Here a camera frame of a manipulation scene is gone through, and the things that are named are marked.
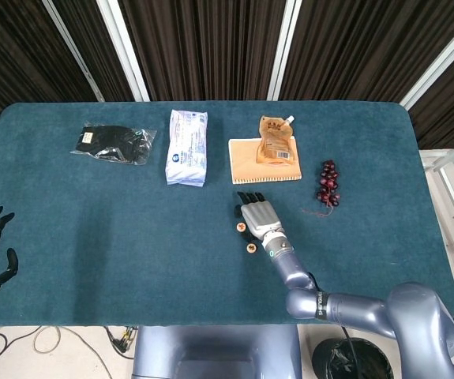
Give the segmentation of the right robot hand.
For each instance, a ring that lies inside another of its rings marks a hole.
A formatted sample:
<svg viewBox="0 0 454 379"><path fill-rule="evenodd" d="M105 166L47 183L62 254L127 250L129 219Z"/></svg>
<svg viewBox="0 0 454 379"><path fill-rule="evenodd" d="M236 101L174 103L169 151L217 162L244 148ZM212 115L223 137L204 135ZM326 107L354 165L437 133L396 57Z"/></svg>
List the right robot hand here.
<svg viewBox="0 0 454 379"><path fill-rule="evenodd" d="M262 193L237 192L241 203L235 206L234 215L242 218L245 230L240 231L246 242L263 241L269 232L283 233L280 218Z"/></svg>

